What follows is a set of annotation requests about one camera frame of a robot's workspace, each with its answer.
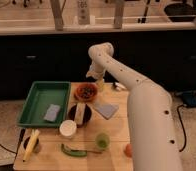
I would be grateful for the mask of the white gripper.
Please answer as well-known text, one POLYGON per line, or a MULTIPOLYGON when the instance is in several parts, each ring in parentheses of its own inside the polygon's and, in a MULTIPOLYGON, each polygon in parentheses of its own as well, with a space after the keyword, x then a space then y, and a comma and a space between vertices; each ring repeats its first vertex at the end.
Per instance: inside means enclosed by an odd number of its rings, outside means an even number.
POLYGON ((102 92, 104 90, 104 76, 105 69, 94 63, 90 65, 89 70, 86 73, 86 77, 92 77, 96 80, 99 92, 102 92))

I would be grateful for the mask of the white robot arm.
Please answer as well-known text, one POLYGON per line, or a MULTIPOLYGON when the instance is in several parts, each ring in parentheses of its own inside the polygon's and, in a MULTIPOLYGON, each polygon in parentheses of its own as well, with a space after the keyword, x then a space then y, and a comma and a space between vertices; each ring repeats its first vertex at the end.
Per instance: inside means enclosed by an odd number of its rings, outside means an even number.
POLYGON ((113 58, 111 43, 93 45, 87 77, 108 71, 129 91, 127 116, 134 171, 183 171, 174 122, 172 97, 159 84, 113 58))

